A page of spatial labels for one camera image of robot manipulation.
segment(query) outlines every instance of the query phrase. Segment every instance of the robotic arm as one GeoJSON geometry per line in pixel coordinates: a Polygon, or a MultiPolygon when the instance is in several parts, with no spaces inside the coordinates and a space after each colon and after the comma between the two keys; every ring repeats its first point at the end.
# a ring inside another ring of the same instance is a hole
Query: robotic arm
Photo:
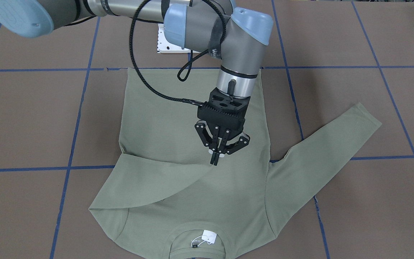
{"type": "Polygon", "coordinates": [[[271,35],[269,15],[236,7],[234,0],[0,0],[0,22],[25,37],[46,35],[82,18],[106,15],[163,22],[166,39],[172,44],[208,50],[213,58],[221,59],[217,86],[208,101],[191,103],[198,106],[199,121],[194,128],[209,148],[214,165],[220,157],[249,144],[243,125],[271,35]],[[237,136],[238,141],[227,144],[237,136]]]}

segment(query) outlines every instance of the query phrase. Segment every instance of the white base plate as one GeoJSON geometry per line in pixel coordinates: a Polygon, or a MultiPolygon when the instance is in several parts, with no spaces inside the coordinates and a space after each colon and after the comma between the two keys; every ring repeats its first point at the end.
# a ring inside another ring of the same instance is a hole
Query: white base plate
{"type": "Polygon", "coordinates": [[[158,53],[189,53],[190,49],[182,49],[180,46],[171,44],[167,41],[166,36],[164,36],[164,25],[158,24],[157,32],[157,52],[158,53]]]}

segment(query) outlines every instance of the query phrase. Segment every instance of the brown floor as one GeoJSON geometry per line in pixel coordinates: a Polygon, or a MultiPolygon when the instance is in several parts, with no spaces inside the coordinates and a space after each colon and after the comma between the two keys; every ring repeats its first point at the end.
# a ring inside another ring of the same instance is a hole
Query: brown floor
{"type": "MultiPolygon", "coordinates": [[[[383,123],[318,203],[242,258],[414,258],[414,3],[237,4],[277,21],[263,62],[272,159],[358,101],[383,123]]],[[[0,27],[0,259],[138,258],[87,210],[120,154],[129,27],[105,17],[37,39],[0,27]]],[[[139,66],[184,64],[156,53],[156,32],[138,23],[139,66]]]]}

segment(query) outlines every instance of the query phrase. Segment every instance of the green long-sleeve shirt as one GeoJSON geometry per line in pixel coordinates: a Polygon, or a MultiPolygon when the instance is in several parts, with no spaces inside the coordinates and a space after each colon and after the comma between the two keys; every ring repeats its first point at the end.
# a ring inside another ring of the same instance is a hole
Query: green long-sleeve shirt
{"type": "MultiPolygon", "coordinates": [[[[174,74],[143,71],[160,92],[194,100],[217,78],[212,69],[194,69],[186,83],[174,74]]],[[[274,240],[381,125],[357,104],[271,164],[264,107],[259,75],[244,126],[250,144],[212,166],[194,130],[197,108],[154,95],[129,69],[122,154],[90,206],[107,236],[147,259],[236,258],[274,240]],[[204,230],[215,242],[192,247],[204,230]]]]}

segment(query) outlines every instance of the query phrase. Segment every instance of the shirt tag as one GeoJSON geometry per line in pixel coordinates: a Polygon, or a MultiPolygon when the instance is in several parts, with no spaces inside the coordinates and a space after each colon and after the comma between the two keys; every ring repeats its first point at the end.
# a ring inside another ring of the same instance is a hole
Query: shirt tag
{"type": "Polygon", "coordinates": [[[211,244],[215,243],[215,239],[217,239],[217,233],[212,232],[212,231],[204,231],[202,233],[202,240],[205,240],[211,244]]]}

